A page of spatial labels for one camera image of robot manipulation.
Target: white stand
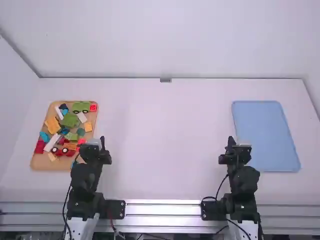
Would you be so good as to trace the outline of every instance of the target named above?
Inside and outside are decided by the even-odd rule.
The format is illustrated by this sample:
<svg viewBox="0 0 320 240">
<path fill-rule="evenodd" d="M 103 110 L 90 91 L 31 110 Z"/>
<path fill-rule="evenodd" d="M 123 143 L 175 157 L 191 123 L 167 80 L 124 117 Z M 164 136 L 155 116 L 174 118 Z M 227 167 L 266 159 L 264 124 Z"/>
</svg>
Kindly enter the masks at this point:
<svg viewBox="0 0 320 240">
<path fill-rule="evenodd" d="M 96 213 L 94 218 L 88 218 L 86 221 L 83 221 L 81 217 L 72 217 L 70 220 L 67 220 L 72 239 L 70 239 L 69 230 L 66 228 L 64 240 L 91 240 L 99 217 L 100 214 Z"/>
<path fill-rule="evenodd" d="M 231 220 L 233 223 L 237 224 L 240 228 L 245 230 L 251 240 L 258 240 L 258 223 L 254 223 L 253 221 L 243 220 L 242 223 L 238 223 L 237 221 Z M 232 224 L 228 221 L 229 233 L 224 235 L 225 240 L 250 240 L 248 236 L 236 225 Z"/>
</svg>

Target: blue mat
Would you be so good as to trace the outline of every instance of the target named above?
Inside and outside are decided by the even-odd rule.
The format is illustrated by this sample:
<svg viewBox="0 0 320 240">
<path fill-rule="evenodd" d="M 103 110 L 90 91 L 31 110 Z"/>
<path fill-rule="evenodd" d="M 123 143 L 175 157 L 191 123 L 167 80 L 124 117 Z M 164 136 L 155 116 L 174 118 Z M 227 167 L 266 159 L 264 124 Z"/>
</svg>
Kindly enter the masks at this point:
<svg viewBox="0 0 320 240">
<path fill-rule="evenodd" d="M 252 145 L 249 166 L 262 172 L 298 172 L 301 168 L 281 104 L 234 101 L 232 115 L 238 142 Z"/>
</svg>

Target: lego wheel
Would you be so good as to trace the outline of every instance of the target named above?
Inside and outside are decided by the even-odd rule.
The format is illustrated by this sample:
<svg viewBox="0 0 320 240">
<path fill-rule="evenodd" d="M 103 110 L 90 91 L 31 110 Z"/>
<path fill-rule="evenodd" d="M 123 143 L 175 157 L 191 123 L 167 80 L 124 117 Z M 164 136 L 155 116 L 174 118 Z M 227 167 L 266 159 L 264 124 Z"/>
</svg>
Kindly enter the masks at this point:
<svg viewBox="0 0 320 240">
<path fill-rule="evenodd" d="M 68 148 L 66 148 L 66 147 L 62 148 L 62 152 L 63 152 L 64 154 L 66 154 L 68 151 L 69 151 Z"/>
<path fill-rule="evenodd" d="M 51 152 L 52 153 L 56 153 L 58 151 L 58 148 L 57 147 L 53 147 L 52 149 L 51 149 Z"/>
</svg>

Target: green lego brick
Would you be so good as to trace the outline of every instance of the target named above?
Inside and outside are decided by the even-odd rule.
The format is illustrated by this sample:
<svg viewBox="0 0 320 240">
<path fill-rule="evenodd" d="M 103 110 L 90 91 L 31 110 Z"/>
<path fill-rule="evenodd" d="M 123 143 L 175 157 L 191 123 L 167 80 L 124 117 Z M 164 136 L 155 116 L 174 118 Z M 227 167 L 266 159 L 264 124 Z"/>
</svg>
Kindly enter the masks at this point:
<svg viewBox="0 0 320 240">
<path fill-rule="evenodd" d="M 78 135 L 73 132 L 68 132 L 64 137 L 70 141 L 78 141 Z"/>
<path fill-rule="evenodd" d="M 68 112 L 61 121 L 61 124 L 67 128 L 74 128 L 76 125 L 80 124 L 80 121 L 77 115 Z"/>
<path fill-rule="evenodd" d="M 88 113 L 90 111 L 91 102 L 89 101 L 76 101 L 72 105 L 72 112 L 78 114 L 80 112 Z"/>
<path fill-rule="evenodd" d="M 86 131 L 83 128 L 80 127 L 76 131 L 76 134 L 78 134 L 79 136 L 83 137 L 86 134 Z"/>
</svg>

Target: red wire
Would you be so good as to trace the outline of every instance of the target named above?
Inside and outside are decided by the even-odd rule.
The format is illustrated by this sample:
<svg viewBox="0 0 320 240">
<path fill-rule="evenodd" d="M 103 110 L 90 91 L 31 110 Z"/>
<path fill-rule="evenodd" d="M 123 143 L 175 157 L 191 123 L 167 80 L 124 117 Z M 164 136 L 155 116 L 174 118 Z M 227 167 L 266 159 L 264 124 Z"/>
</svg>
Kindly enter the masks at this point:
<svg viewBox="0 0 320 240">
<path fill-rule="evenodd" d="M 114 225 L 114 221 L 112 220 L 112 215 L 111 215 L 109 210 L 107 210 L 107 214 L 108 214 L 108 216 L 110 218 L 110 224 L 111 224 L 111 227 L 112 227 L 113 231 L 116 231 L 116 228 L 115 228 L 115 225 Z"/>
</svg>

